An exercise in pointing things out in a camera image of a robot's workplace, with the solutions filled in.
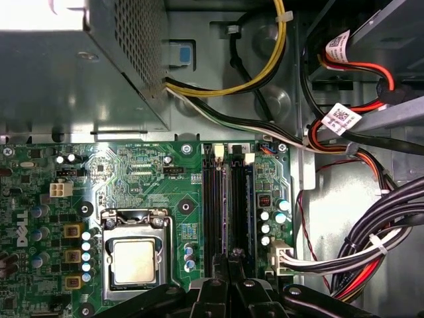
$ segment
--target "screw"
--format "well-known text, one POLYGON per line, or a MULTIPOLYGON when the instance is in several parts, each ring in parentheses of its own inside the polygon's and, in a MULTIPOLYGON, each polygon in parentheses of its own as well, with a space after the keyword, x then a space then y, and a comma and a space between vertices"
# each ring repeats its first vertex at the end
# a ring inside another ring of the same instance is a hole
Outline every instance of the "screw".
POLYGON ((161 218, 159 218, 159 217, 157 217, 157 218, 154 218, 153 220, 152 220, 152 223, 153 223, 153 225, 155 226, 155 227, 164 227, 164 220, 163 219, 161 219, 161 218))
POLYGON ((300 295, 302 291, 297 287, 291 287, 289 289, 289 293, 291 293, 292 295, 300 295))
POLYGON ((77 57, 91 62, 96 62, 99 60, 97 55, 90 52, 78 52, 77 57))
POLYGON ((107 219, 106 220, 106 227, 108 228, 108 229, 113 229, 114 227, 115 227, 115 225, 116 225, 117 223, 115 222, 115 220, 114 219, 107 219))
POLYGON ((243 283, 246 287, 253 287, 254 282, 252 280, 247 280, 243 283))
POLYGON ((278 151, 279 152, 283 152, 283 153, 285 153, 285 152, 287 152, 287 146, 285 145, 285 144, 279 144, 278 145, 278 151))
POLYGON ((12 148, 4 148, 3 149, 3 154, 6 156, 6 157, 10 157, 10 156, 12 156, 13 155, 13 149, 12 148))
POLYGON ((183 144, 183 146, 181 147, 181 151, 183 152, 183 154, 191 154, 191 151, 193 151, 193 148, 191 147, 190 144, 183 144))

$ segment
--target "barcode label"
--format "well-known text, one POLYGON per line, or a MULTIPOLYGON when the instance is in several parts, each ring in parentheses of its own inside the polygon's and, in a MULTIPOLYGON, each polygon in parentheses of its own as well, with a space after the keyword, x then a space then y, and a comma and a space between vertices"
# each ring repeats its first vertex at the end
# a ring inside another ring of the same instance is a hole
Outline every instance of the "barcode label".
POLYGON ((332 39, 325 47, 326 53, 330 58, 336 62, 347 63, 346 45, 349 39, 350 30, 340 34, 338 37, 332 39))
POLYGON ((328 129, 341 136, 345 131, 351 129, 362 116, 344 105, 337 103, 321 121, 328 129))

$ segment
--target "perforated metal grille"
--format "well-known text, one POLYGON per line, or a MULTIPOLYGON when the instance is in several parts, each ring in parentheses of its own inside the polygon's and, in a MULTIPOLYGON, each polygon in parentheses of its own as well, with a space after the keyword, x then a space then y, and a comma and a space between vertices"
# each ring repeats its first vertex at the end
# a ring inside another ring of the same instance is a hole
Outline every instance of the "perforated metal grille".
POLYGON ((116 0, 115 39, 153 96, 162 84, 161 0, 116 0))

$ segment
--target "black ram slot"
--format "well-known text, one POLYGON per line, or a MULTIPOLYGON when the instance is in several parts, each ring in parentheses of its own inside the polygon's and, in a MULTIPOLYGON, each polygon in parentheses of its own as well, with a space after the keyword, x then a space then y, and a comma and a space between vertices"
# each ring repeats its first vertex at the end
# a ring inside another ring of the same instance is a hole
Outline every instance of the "black ram slot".
POLYGON ((203 149, 203 261, 205 277, 211 277, 213 256, 222 253, 223 173, 217 170, 212 146, 205 144, 203 149))
POLYGON ((246 202, 246 169, 241 158, 231 163, 231 224, 234 248, 248 252, 248 220, 246 202))

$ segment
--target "green circuit board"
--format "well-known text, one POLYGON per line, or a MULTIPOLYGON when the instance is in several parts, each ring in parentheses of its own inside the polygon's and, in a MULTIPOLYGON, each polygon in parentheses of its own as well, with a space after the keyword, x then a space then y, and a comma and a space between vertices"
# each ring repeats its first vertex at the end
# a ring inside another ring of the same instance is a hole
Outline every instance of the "green circuit board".
MULTIPOLYGON (((269 155, 258 149, 258 142, 244 144, 256 153, 254 199, 263 193, 271 197, 271 206, 265 208, 271 215, 268 236, 293 246, 291 211, 284 224, 273 218, 278 200, 291 202, 288 154, 269 155)), ((175 252, 170 255, 175 278, 188 289, 190 282, 204 277, 202 146, 105 142, 0 147, 0 264, 9 262, 0 267, 0 317, 48 313, 46 317, 76 318, 81 317, 82 304, 91 304, 93 313, 116 304, 101 293, 101 212, 106 208, 166 209, 175 221, 175 252), (70 154, 75 161, 68 160, 70 154), (52 197, 52 184, 58 189, 60 183, 66 184, 63 193, 52 197), (187 200, 192 203, 189 213, 181 209, 187 200), (87 203, 93 210, 89 217, 83 211, 87 203), (98 244, 92 248, 96 255, 86 281, 80 279, 80 234, 93 228, 99 229, 98 244), (190 259, 195 262, 190 271, 184 254, 187 244, 193 247, 190 259)), ((260 240, 260 233, 255 234, 260 240)), ((264 247, 258 249, 257 272, 262 276, 270 265, 264 247)))

